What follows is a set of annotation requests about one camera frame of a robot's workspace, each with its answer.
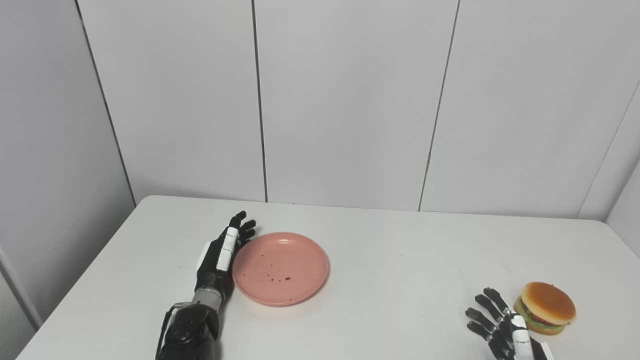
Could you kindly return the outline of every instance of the burger patty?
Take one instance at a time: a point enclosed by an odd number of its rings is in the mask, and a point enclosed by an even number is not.
[[[554,323],[546,322],[537,317],[534,313],[531,312],[531,310],[529,310],[524,302],[522,302],[522,297],[518,297],[513,307],[518,314],[522,315],[527,324],[539,327],[540,329],[548,330],[559,330],[560,328],[564,328],[564,325],[556,325]]]

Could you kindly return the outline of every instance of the toy hamburger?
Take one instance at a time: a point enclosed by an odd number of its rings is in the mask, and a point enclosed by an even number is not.
[[[562,290],[545,282],[530,282],[522,289],[513,309],[531,331],[557,335],[575,318],[575,306]]]

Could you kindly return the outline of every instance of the tomato slice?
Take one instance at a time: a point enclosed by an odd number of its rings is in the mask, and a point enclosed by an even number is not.
[[[531,316],[531,318],[533,319],[533,321],[535,321],[535,322],[539,322],[539,323],[541,323],[541,324],[543,324],[543,325],[549,325],[549,326],[560,326],[560,325],[558,325],[558,324],[556,324],[556,323],[550,323],[550,322],[544,321],[544,320],[542,320],[541,318],[539,318],[539,317],[537,317],[536,315],[534,315],[533,313],[529,313],[529,315]]]

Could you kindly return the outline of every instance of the pink plate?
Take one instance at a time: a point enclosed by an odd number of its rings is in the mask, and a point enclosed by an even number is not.
[[[238,252],[233,267],[238,289],[269,306],[303,302],[322,286],[328,272],[322,248],[296,233],[258,236]]]

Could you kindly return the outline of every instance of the robotic hand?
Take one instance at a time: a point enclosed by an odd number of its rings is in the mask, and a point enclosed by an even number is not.
[[[234,289],[231,265],[240,248],[255,234],[255,220],[241,226],[244,218],[245,211],[232,217],[229,226],[209,245],[198,269],[193,299],[174,304],[165,314],[156,360],[215,358],[215,344],[220,335],[218,310]]]
[[[541,344],[529,336],[524,318],[506,304],[498,291],[485,288],[483,294],[476,295],[475,299],[497,323],[470,307],[465,311],[472,319],[467,327],[489,344],[496,359],[553,360],[547,344]]]

